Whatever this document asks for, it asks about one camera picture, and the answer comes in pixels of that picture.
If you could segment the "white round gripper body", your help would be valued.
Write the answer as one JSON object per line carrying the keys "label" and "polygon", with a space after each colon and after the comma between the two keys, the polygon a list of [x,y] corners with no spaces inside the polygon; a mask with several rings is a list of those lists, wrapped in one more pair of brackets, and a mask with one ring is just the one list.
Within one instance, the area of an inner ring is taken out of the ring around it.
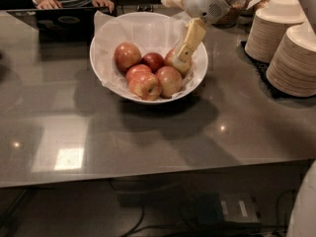
{"label": "white round gripper body", "polygon": [[230,11],[226,0],[184,0],[185,12],[192,18],[201,18],[215,24]]}

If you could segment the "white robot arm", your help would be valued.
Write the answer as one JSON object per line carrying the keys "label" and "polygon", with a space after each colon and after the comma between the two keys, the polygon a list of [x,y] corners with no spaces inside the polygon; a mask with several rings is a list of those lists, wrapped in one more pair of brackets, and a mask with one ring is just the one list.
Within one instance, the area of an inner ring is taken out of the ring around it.
{"label": "white robot arm", "polygon": [[169,61],[181,72],[186,72],[194,52],[205,36],[206,24],[215,24],[226,16],[237,0],[161,0],[167,8],[181,8],[191,17],[187,34],[173,49]]}

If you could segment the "person's left hand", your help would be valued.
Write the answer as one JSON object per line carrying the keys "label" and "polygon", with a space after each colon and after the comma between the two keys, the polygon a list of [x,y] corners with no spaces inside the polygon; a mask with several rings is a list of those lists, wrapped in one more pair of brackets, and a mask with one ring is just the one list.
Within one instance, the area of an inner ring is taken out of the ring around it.
{"label": "person's left hand", "polygon": [[111,0],[93,0],[92,4],[94,7],[107,7],[110,13],[115,8],[115,4]]}

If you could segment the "person's right hand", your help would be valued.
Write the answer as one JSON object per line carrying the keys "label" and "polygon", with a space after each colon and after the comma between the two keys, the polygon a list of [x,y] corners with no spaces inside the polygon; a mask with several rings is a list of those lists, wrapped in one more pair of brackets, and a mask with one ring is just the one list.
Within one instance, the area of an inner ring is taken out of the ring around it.
{"label": "person's right hand", "polygon": [[37,4],[38,9],[59,9],[62,4],[57,0],[42,0]]}

